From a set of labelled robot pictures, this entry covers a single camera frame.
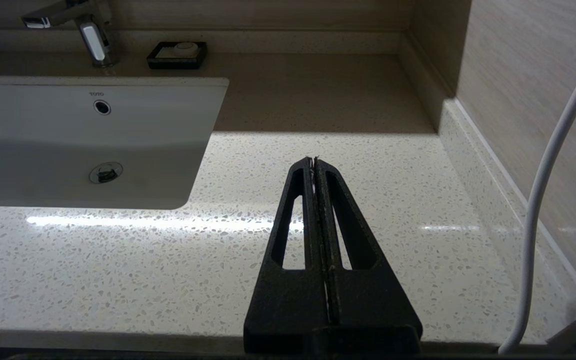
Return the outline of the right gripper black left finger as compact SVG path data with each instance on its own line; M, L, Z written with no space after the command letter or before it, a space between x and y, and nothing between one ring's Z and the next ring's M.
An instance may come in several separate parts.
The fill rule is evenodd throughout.
M244 320L244 351L247 354L312 353L314 331L329 322L322 238L313 185L313 159L305 157L295 162L286 176ZM285 269L296 198L302 198L304 269Z

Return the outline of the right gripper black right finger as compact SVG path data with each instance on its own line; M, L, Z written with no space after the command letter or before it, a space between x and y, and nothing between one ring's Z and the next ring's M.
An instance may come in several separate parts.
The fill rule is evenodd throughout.
M335 167L314 161L330 354L418 354L422 323Z

